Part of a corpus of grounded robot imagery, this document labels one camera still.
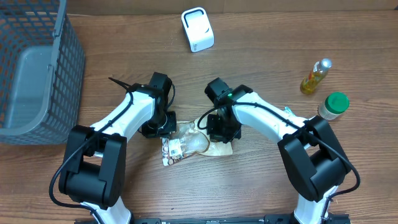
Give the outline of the brown teal snack bag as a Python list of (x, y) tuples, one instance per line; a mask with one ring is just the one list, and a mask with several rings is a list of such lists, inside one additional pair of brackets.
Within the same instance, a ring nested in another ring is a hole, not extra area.
[(177, 131), (162, 138), (162, 163), (171, 166), (194, 155), (221, 157), (233, 154), (231, 143), (213, 142), (205, 130), (194, 121), (178, 121)]

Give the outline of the teal snack bar wrapper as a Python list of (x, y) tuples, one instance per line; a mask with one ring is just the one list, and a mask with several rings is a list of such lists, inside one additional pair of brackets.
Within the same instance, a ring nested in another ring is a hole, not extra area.
[(288, 106), (286, 106), (286, 107), (284, 108), (284, 112), (287, 113), (289, 116), (295, 116), (295, 114), (293, 113), (293, 111), (292, 111)]

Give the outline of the yellow liquid bottle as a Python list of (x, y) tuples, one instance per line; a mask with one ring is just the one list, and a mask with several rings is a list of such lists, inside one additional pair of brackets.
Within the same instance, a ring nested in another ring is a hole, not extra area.
[(309, 75), (302, 80), (300, 91), (308, 95), (314, 93), (318, 84), (327, 76), (331, 67), (332, 61), (328, 58), (317, 61)]

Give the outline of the green lid jar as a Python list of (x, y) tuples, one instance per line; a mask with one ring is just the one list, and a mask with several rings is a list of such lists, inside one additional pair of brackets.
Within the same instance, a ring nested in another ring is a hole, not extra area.
[(318, 114), (326, 120), (333, 120), (349, 108), (349, 99), (342, 92), (334, 92), (327, 96), (318, 106)]

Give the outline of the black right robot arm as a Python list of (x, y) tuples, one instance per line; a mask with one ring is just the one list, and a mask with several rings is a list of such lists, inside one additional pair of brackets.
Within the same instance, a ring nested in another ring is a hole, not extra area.
[(204, 115), (211, 140), (229, 143), (239, 139), (246, 125), (279, 148), (298, 202), (292, 213), (265, 215), (264, 223), (350, 223), (348, 215), (328, 212), (352, 165), (327, 120), (288, 114), (248, 86), (232, 89), (220, 78), (207, 84), (205, 94), (214, 105)]

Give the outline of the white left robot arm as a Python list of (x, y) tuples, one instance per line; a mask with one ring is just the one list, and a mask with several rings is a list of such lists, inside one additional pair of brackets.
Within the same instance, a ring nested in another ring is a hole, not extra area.
[(167, 138), (177, 129), (175, 112), (169, 110), (175, 86), (166, 74), (153, 73), (146, 85), (117, 84), (126, 91), (121, 104), (91, 126), (72, 128), (62, 165), (49, 185), (53, 203), (88, 210), (93, 223), (133, 223), (121, 198), (127, 143), (135, 133)]

